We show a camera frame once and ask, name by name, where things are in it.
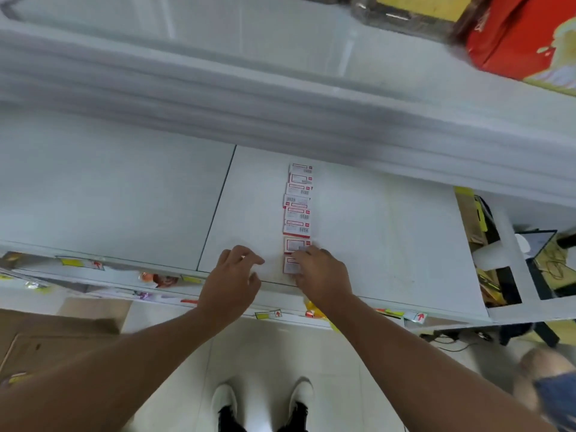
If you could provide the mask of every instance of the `white cigarette pack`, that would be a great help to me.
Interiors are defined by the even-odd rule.
[[[286,206],[285,220],[310,221],[310,210],[305,207]]]
[[[302,183],[288,183],[286,184],[286,194],[297,195],[299,197],[310,197],[310,195],[312,195],[312,186],[304,185]]]
[[[300,175],[300,174],[290,174],[290,178],[288,179],[288,183],[300,183],[305,185],[312,184],[312,176],[311,175]]]
[[[284,208],[288,206],[301,207],[309,209],[310,199],[308,197],[299,197],[297,195],[284,194]]]
[[[296,250],[303,250],[312,245],[312,241],[306,238],[284,237],[284,254],[292,254]]]
[[[290,164],[290,174],[299,174],[301,176],[311,176],[312,165],[303,165],[301,163],[291,163]]]
[[[310,238],[310,222],[299,220],[284,220],[284,235]]]
[[[293,257],[286,256],[284,258],[284,273],[285,274],[299,274],[300,264]]]

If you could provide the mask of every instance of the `tiled floor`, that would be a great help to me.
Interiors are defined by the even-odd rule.
[[[184,308],[134,303],[124,325],[133,332],[178,316]],[[531,348],[517,341],[502,349],[479,339],[461,352],[447,352],[497,385],[512,381],[514,364]],[[440,345],[448,350],[463,341]],[[240,319],[194,352],[135,415],[133,432],[205,432],[215,427],[210,412],[217,385],[236,391],[241,423],[248,432],[271,432],[288,416],[296,381],[305,376],[316,393],[310,432],[351,430],[404,432],[392,406],[349,343],[332,331]]]

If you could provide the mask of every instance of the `right hand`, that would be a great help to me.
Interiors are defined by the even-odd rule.
[[[296,286],[319,309],[352,295],[346,266],[327,250],[311,245],[292,253],[292,257],[300,264]]]

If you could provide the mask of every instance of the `red box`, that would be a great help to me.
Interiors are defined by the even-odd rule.
[[[466,47],[481,70],[576,95],[576,0],[492,0]]]

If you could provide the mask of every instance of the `left hand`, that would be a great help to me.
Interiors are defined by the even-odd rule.
[[[198,311],[216,323],[219,330],[239,319],[254,302],[262,284],[258,275],[250,271],[254,264],[263,263],[264,259],[248,247],[237,245],[224,250],[202,288]]]

